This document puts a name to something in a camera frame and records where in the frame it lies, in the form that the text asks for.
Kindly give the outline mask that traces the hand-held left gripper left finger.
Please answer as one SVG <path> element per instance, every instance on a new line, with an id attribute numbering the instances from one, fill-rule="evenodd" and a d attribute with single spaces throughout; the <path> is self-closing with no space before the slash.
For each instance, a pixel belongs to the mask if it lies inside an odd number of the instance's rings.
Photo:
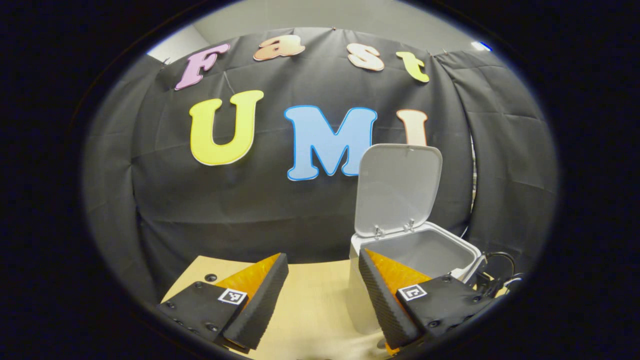
<path id="1" fill-rule="evenodd" d="M 186 331 L 217 346 L 256 350 L 289 274 L 279 252 L 214 282 L 212 273 L 156 306 Z"/>

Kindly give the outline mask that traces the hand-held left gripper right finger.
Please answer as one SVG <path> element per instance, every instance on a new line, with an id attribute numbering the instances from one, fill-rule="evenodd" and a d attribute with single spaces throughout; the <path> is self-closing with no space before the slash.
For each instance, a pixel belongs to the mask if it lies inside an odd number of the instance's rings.
<path id="1" fill-rule="evenodd" d="M 390 350 L 441 337 L 494 302 L 450 274 L 430 277 L 368 248 L 358 268 Z"/>

